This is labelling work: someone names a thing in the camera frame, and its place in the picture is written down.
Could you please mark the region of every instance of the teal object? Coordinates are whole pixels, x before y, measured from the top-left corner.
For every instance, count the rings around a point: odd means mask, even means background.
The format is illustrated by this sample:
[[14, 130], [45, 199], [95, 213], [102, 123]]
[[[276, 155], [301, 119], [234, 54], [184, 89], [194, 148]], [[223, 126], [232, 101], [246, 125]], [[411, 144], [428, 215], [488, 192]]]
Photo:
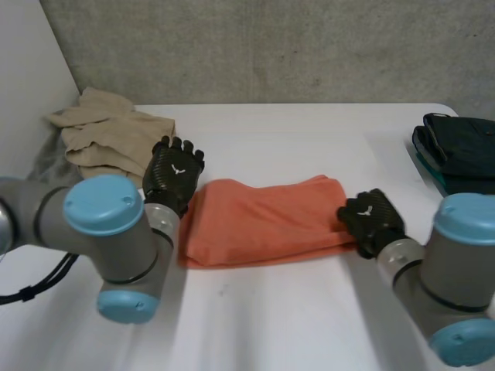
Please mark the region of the teal object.
[[421, 153], [416, 152], [416, 158], [422, 163], [423, 166], [425, 166], [426, 170], [428, 170], [432, 177], [435, 178], [443, 186], [443, 188], [445, 188], [446, 181], [444, 180], [442, 173], [434, 170], [434, 168], [430, 166]]
[[445, 197], [433, 226], [443, 236], [459, 243], [495, 246], [495, 197], [478, 193]]
[[129, 290], [102, 291], [97, 301], [101, 315], [119, 323], [148, 322], [155, 315], [158, 306], [157, 298]]
[[128, 178], [100, 175], [76, 184], [63, 203], [66, 221], [89, 236], [112, 236], [133, 227], [144, 212], [141, 195]]
[[448, 366], [475, 366], [495, 356], [495, 321], [470, 319], [442, 328], [430, 338], [430, 348]]

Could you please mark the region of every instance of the beige cloth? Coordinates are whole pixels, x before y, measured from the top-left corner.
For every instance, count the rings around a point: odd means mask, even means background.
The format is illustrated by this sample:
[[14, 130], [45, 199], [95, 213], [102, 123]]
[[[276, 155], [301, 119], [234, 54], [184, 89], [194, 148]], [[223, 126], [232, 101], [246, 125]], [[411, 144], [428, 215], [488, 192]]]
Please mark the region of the beige cloth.
[[175, 134], [175, 121], [134, 109], [120, 95], [88, 87], [79, 98], [79, 107], [47, 118], [63, 129], [66, 158], [79, 167], [83, 178], [119, 174], [141, 188], [153, 146], [164, 135]]

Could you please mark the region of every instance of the white table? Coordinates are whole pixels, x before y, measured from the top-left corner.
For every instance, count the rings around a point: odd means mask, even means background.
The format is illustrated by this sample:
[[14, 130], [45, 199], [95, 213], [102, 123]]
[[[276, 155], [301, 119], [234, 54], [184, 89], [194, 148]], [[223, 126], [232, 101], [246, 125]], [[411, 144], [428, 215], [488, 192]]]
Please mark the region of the white table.
[[[407, 150], [438, 104], [141, 106], [176, 119], [205, 151], [201, 183], [250, 186], [325, 174], [348, 196], [384, 190], [408, 234], [425, 242], [441, 200]], [[24, 247], [0, 264], [0, 292], [37, 282], [61, 254]], [[223, 271], [170, 267], [156, 317], [125, 326], [101, 318], [101, 279], [81, 258], [53, 290], [0, 308], [0, 369], [173, 371], [421, 371], [449, 369], [429, 351], [374, 262], [356, 254]], [[495, 362], [478, 370], [495, 367]]]

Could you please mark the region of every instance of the gray cloth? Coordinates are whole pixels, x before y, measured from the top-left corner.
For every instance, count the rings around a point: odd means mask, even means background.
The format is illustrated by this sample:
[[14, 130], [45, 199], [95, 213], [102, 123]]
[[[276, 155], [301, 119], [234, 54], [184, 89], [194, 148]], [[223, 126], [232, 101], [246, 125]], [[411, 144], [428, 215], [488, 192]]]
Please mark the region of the gray cloth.
[[28, 180], [73, 186], [83, 180], [77, 166], [65, 158], [67, 147], [60, 137], [60, 129], [53, 129], [46, 143], [36, 156]]

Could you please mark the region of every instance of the orange towel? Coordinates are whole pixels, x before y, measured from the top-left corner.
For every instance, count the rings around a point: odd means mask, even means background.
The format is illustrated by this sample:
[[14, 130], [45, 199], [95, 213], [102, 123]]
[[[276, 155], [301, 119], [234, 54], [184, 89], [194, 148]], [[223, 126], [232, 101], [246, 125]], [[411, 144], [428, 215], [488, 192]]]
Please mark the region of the orange towel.
[[251, 188], [215, 180], [197, 192], [179, 231], [179, 263], [191, 268], [281, 264], [338, 254], [354, 239], [336, 218], [346, 196], [324, 175]]

